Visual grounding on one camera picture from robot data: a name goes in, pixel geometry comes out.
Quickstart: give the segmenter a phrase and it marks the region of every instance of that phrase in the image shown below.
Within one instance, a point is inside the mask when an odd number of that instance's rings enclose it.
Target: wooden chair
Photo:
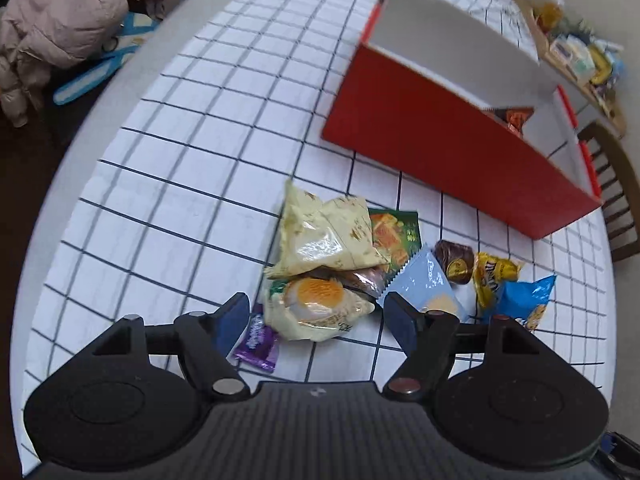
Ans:
[[[597,149],[591,156],[605,200],[602,212],[609,241],[624,234],[632,239],[611,250],[612,261],[618,262],[640,253],[640,184],[626,153],[620,142],[598,122],[589,124],[578,134],[578,138],[585,142],[592,140],[597,144]],[[611,212],[614,204],[617,207]]]

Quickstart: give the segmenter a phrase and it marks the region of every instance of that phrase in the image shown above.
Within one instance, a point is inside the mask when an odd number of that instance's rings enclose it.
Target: light blue package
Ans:
[[[484,321],[488,322],[493,314],[505,314],[513,317],[528,330],[535,330],[544,316],[555,282],[555,276],[548,276],[533,283],[504,282],[495,308],[484,313]]]
[[[420,312],[429,310],[432,300],[446,295],[452,300],[449,305],[455,310],[451,313],[462,322],[468,319],[468,314],[455,297],[438,261],[427,246],[423,246],[386,286],[378,298],[380,306],[384,307],[386,295],[390,292],[397,292]]]

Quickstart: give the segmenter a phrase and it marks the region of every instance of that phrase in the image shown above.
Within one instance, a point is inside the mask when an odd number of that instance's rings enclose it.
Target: yellow snack bag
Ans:
[[[322,202],[287,182],[280,260],[265,269],[268,278],[288,278],[320,266],[353,270],[388,263],[373,246],[371,219],[363,198]]]
[[[485,309],[494,306],[500,284],[517,282],[521,268],[522,265],[514,264],[507,258],[478,253],[473,279],[480,307]]]

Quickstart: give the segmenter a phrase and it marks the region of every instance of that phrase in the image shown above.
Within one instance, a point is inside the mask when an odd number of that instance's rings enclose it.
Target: grid tablecloth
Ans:
[[[68,222],[34,316],[23,401],[124,314],[161,324],[191,310],[212,312],[237,291],[255,302],[263,269],[278,255],[290,177],[324,200],[355,194],[372,206],[417,210],[423,243],[446,238],[522,260],[522,280],[556,273],[535,334],[603,386],[614,359],[606,346],[614,306],[600,211],[533,242],[321,139],[375,1],[234,0],[162,70],[96,163]],[[448,1],[535,56],[511,0]],[[472,284],[455,292],[476,313]],[[452,373],[482,362],[482,354],[458,357]],[[321,344],[284,342],[273,376],[238,365],[252,388],[269,379],[382,385],[403,359],[375,313]],[[152,362],[180,373],[174,358]],[[20,432],[27,470],[37,457]]]

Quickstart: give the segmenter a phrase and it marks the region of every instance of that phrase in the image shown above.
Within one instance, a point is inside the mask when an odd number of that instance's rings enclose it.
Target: brown wrapper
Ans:
[[[450,283],[465,285],[471,280],[474,270],[474,251],[467,245],[440,240],[433,255]]]

